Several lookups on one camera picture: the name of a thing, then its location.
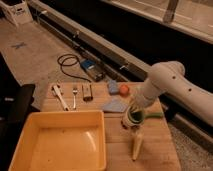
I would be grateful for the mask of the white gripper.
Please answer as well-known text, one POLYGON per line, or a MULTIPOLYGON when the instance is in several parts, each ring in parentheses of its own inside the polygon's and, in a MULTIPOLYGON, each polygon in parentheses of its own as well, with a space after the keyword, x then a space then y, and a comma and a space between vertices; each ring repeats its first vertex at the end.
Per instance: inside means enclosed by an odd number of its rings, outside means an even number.
POLYGON ((144 119, 144 110, 146 100, 142 93, 135 92, 131 95, 129 117, 133 123, 141 123, 144 119))

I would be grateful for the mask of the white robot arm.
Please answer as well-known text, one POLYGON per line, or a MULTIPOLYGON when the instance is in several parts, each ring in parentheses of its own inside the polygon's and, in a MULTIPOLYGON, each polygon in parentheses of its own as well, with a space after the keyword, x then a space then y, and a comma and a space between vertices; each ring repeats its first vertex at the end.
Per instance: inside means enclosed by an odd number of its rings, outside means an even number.
POLYGON ((134 109, 151 106, 162 94, 168 93, 191 109, 198 118, 213 126, 213 93, 185 77, 185 67, 178 61, 153 64, 147 78, 134 91, 130 105, 134 109))

